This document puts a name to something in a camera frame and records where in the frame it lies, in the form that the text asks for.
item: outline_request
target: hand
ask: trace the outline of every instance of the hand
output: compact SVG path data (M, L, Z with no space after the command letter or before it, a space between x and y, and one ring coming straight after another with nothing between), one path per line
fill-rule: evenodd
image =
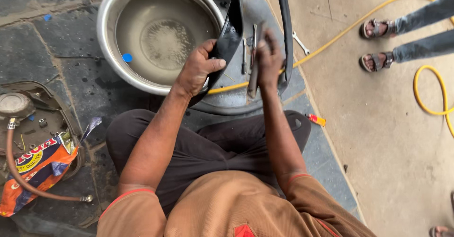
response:
M198 94L209 73L226 66L223 59L208 59L208 53L213 50L215 43L216 39L210 39L194 49L175 80L175 84L183 88L189 98Z
M276 37L270 29L265 31L265 40L258 42L258 79L260 89L277 89L277 80L283 65L283 58Z

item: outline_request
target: concrete floor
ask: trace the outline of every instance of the concrete floor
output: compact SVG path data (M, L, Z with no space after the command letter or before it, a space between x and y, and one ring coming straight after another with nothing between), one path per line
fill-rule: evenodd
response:
M386 0L289 0L293 30L315 51L369 10ZM277 0L268 0L280 20ZM372 18L396 19L428 2L395 2ZM424 113L413 95L413 77L424 64L445 79L449 106L454 100L454 55L394 64L369 74L358 59L452 28L449 21L391 40L365 41L358 28L300 66L308 96L327 119L325 132L357 192L366 224L377 236L428 236L434 225L453 226L449 194L454 190L454 139L443 117ZM295 57L304 57L294 43ZM423 72L424 103L442 109L440 86Z

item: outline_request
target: brown t-shirt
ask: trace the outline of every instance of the brown t-shirt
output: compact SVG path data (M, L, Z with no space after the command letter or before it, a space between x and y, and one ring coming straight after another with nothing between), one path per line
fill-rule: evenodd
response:
M99 237L374 237L310 175L289 181L287 199L243 171L216 171L195 180L168 219L150 190L117 198L99 219Z

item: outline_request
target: blue sticker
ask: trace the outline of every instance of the blue sticker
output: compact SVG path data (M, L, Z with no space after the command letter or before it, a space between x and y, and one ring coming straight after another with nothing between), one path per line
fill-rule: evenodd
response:
M48 20L50 20L51 18L52 18L52 15L50 15L50 14L44 15L44 20L45 20L45 21L48 21Z
M133 56L131 54L125 53L123 54L123 60L126 62L131 62L133 60Z

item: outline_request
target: red trim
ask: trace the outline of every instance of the red trim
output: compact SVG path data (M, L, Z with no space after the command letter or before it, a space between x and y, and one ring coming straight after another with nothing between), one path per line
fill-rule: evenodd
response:
M140 192L140 191L146 191L146 192L151 192L151 193L154 193L153 190L150 190L150 189L147 189L147 188L141 188L141 189L136 189L136 190L131 190L131 191L128 191L120 196L117 197L117 199L115 199L108 207L107 209L103 212L103 214L101 214L101 216L99 217L99 220L101 220L101 217L103 217L104 213L109 210L110 206L112 206L116 201L118 201L119 199L127 196L128 194L132 194L132 193L135 193L135 192Z
M317 220L328 232L330 232L334 237L339 237L333 230L331 230L329 227L327 227L320 219L316 218Z
M309 174L298 174L298 175L295 175L295 176L292 176L288 182L287 182L287 186L290 185L290 182L292 182L295 178L299 177L299 176L310 176Z

